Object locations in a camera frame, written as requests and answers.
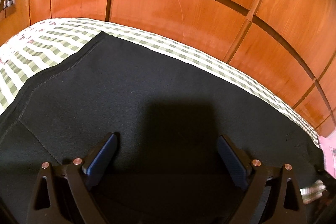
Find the green checkered bed sheet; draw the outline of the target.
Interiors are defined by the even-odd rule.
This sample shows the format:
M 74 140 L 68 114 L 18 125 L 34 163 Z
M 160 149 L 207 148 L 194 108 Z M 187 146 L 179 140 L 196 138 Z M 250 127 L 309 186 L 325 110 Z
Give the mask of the green checkered bed sheet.
M 151 32 L 86 18 L 47 19 L 1 46 L 1 197 L 22 211 L 45 160 L 84 156 L 121 134 L 131 168 L 171 135 L 227 134 L 266 164 L 289 163 L 306 202 L 322 196 L 317 133 L 252 77 Z

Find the pink pillow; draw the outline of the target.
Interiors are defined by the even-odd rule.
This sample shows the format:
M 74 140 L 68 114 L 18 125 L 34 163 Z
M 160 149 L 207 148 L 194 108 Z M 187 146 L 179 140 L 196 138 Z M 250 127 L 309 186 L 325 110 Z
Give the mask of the pink pillow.
M 336 141 L 335 130 L 327 137 L 319 137 L 320 149 L 324 156 L 324 169 L 333 177 L 336 177 Z

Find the black pants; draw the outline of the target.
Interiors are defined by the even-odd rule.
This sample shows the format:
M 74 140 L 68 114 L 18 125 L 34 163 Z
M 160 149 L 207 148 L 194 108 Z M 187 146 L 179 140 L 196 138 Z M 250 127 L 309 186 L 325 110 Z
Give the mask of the black pants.
M 28 79 L 1 115 L 1 198 L 25 223 L 41 163 L 85 156 L 109 132 L 118 156 L 88 190 L 110 223 L 222 223 L 242 193 L 217 150 L 226 134 L 300 187 L 323 153 L 268 103 L 191 64 L 100 33 Z

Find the orange wooden wardrobe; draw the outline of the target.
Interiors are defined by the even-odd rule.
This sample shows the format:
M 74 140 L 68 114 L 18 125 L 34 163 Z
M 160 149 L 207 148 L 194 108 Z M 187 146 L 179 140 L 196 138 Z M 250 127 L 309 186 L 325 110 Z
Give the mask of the orange wooden wardrobe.
M 318 133 L 335 130 L 335 0 L 16 0 L 1 42 L 49 18 L 132 26 L 253 77 Z

